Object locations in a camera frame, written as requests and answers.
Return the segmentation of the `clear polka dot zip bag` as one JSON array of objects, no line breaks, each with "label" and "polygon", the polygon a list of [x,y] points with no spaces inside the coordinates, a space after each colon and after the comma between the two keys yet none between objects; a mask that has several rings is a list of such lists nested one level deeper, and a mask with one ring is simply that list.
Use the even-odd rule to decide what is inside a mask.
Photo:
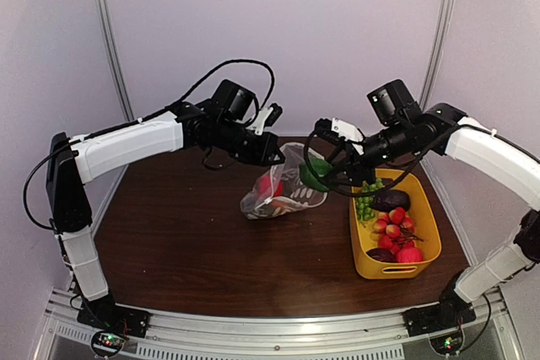
[{"label": "clear polka dot zip bag", "polygon": [[[275,197],[273,197],[273,191],[259,194],[257,185],[261,175],[251,191],[240,201],[240,210],[247,219],[276,218],[288,213],[319,207],[326,201],[326,192],[315,191],[300,181],[299,165],[304,162],[303,148],[304,144],[300,142],[287,142],[280,148],[285,157],[284,163],[272,166],[263,175],[270,175],[276,181],[282,180],[283,194]],[[266,205],[273,199],[289,200],[292,211],[285,212],[283,215],[271,215],[266,209]]]}]

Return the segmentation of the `red toy cherries bunch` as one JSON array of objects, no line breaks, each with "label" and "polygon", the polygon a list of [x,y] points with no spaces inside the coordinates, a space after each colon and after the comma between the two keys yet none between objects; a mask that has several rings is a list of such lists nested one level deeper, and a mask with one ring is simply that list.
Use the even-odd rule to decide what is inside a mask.
[{"label": "red toy cherries bunch", "polygon": [[393,253],[424,242],[424,239],[415,233],[415,222],[402,207],[390,212],[378,212],[371,226],[371,238],[378,248]]}]

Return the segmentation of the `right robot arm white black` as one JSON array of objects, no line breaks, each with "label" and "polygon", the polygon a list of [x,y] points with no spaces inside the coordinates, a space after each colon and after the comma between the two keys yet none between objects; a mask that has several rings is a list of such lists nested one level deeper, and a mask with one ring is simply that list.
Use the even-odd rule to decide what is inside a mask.
[{"label": "right robot arm white black", "polygon": [[[412,153],[417,160],[434,151],[477,169],[518,195],[528,206],[520,227],[488,257],[456,276],[433,308],[433,321],[452,326],[465,313],[465,305],[492,287],[539,262],[539,160],[493,130],[481,126],[467,113],[447,103],[421,110],[405,83],[396,79],[367,96],[382,130],[364,137],[353,124],[337,118],[320,119],[318,137],[346,153],[326,175],[328,187],[350,196],[352,188],[371,182],[375,168]],[[341,189],[336,176],[348,175]]]}]

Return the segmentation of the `red toy strawberry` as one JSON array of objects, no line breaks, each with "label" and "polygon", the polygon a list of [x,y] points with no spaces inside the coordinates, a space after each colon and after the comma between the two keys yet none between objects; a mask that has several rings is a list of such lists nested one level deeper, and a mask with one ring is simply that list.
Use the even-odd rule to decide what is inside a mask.
[{"label": "red toy strawberry", "polygon": [[276,181],[270,175],[263,175],[259,179],[256,188],[259,194],[267,194],[273,191],[273,197],[281,196],[284,192],[284,182],[282,180]]}]

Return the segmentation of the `green toy pepper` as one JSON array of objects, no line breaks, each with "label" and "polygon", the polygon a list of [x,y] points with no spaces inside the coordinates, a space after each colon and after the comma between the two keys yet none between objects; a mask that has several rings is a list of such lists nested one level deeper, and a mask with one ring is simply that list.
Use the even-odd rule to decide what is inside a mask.
[{"label": "green toy pepper", "polygon": [[332,165],[325,159],[310,158],[310,166],[311,169],[306,162],[299,165],[300,181],[315,191],[328,192],[328,187],[323,185],[319,179],[332,171]]}]

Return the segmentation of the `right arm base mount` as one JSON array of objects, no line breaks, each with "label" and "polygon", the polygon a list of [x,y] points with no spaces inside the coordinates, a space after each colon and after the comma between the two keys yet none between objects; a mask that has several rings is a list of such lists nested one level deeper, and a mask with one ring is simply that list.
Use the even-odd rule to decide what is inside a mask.
[{"label": "right arm base mount", "polygon": [[429,306],[408,309],[402,317],[408,335],[413,337],[455,329],[465,323],[473,322],[476,314],[471,304],[446,300]]}]

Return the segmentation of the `purple toy eggplant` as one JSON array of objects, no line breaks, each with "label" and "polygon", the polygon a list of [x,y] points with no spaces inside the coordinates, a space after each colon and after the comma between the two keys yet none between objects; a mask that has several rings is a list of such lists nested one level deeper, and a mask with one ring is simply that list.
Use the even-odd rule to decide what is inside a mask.
[{"label": "purple toy eggplant", "polygon": [[408,211],[411,199],[407,192],[400,190],[387,190],[375,193],[371,208],[376,211],[390,212],[398,207]]}]

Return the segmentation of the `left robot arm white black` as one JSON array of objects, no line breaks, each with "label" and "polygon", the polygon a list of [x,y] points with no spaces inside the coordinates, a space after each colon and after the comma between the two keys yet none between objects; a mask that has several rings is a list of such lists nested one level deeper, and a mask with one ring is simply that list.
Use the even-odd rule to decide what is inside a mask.
[{"label": "left robot arm white black", "polygon": [[51,140],[46,192],[51,224],[65,249],[81,295],[91,303],[89,317],[104,330],[121,323],[121,311],[107,299],[110,289],[91,235],[92,210],[85,185],[120,167],[187,148],[217,148],[236,162],[270,166],[284,162],[277,135],[268,128],[281,116],[277,104],[256,108],[251,123],[242,118],[256,96],[225,79],[200,103],[177,100],[163,110],[100,132]]}]

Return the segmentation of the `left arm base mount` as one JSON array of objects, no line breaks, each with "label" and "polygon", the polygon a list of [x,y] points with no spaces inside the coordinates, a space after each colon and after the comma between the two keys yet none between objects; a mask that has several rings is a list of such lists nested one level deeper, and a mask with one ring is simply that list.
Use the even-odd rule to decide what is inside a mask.
[{"label": "left arm base mount", "polygon": [[141,309],[132,309],[101,298],[83,301],[77,322],[98,330],[113,332],[119,336],[144,338],[149,327],[150,314]]}]

